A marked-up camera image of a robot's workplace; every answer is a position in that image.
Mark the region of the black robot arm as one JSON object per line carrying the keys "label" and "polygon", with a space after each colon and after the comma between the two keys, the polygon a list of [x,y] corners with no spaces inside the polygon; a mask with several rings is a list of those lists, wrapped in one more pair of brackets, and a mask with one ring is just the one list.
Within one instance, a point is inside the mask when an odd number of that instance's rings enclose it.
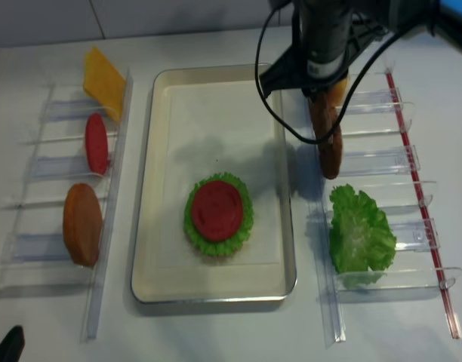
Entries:
{"label": "black robot arm", "polygon": [[311,97],[346,78],[350,65],[385,29],[404,36],[433,26],[438,1],[292,1],[291,46],[259,76],[265,97],[301,89]]}

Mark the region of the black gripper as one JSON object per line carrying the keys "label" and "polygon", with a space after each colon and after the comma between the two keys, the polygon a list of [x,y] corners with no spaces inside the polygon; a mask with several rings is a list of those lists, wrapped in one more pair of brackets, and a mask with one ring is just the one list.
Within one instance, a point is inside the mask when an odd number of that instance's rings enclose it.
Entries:
{"label": "black gripper", "polygon": [[272,1],[291,5],[291,46],[260,74],[261,96],[300,89],[313,99],[344,78],[351,63],[387,28],[396,28],[394,1]]}

